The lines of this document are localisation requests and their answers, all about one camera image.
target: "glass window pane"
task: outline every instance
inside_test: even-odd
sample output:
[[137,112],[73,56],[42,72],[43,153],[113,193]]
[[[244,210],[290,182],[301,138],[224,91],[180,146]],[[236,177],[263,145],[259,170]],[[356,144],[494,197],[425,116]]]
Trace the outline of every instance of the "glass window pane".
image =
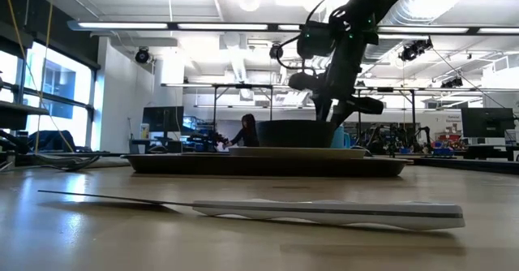
[[30,73],[26,72],[24,86],[35,88],[36,85],[38,90],[88,104],[92,81],[90,68],[49,49],[45,73],[42,73],[44,59],[45,47],[34,43],[28,51],[28,65],[31,70]]
[[[24,95],[24,105],[38,107],[39,97]],[[45,107],[49,110],[52,119],[59,130],[68,130],[74,137],[76,146],[85,146],[87,136],[88,113],[85,108],[67,105],[56,101],[43,100]],[[26,131],[29,135],[36,132],[38,128],[38,116],[28,116]],[[40,131],[56,130],[49,116],[41,116]]]
[[0,51],[0,77],[3,82],[16,84],[16,72],[18,71],[18,57]]
[[0,101],[13,102],[13,99],[14,99],[14,96],[10,90],[3,89],[0,91]]

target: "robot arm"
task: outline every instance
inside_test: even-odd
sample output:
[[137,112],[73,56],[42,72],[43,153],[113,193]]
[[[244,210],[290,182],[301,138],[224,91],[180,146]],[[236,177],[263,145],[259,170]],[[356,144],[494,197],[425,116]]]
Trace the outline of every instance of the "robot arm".
[[313,91],[317,119],[327,119],[332,99],[339,101],[332,116],[332,122],[337,126],[355,111],[382,113],[382,102],[352,94],[367,44],[378,45],[376,25],[397,1],[350,0],[330,15],[329,24],[307,22],[298,38],[299,55],[309,59],[315,55],[329,56],[333,52],[332,61],[318,80],[300,72],[292,75],[289,86]]

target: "woman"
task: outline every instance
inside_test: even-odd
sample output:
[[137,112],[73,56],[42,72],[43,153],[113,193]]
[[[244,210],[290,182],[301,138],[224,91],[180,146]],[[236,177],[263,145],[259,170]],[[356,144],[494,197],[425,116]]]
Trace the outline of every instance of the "woman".
[[246,114],[242,117],[242,130],[238,132],[236,137],[225,144],[224,148],[233,146],[240,140],[243,140],[243,146],[258,147],[258,136],[256,135],[256,120],[252,114]]

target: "wall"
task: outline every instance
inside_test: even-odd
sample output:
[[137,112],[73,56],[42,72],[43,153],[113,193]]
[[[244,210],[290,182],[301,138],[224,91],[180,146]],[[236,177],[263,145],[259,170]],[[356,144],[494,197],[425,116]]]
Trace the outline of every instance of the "wall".
[[92,149],[128,153],[130,134],[139,136],[143,108],[153,103],[154,76],[112,47],[108,38],[100,40],[99,51]]

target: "table surface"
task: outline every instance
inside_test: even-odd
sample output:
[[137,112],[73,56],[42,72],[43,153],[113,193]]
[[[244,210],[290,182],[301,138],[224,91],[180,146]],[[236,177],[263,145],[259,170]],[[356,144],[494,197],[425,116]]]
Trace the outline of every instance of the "table surface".
[[[144,199],[429,201],[459,204],[466,227],[413,232],[203,217]],[[131,168],[0,174],[1,270],[517,270],[519,178],[407,166],[392,179],[132,174]]]

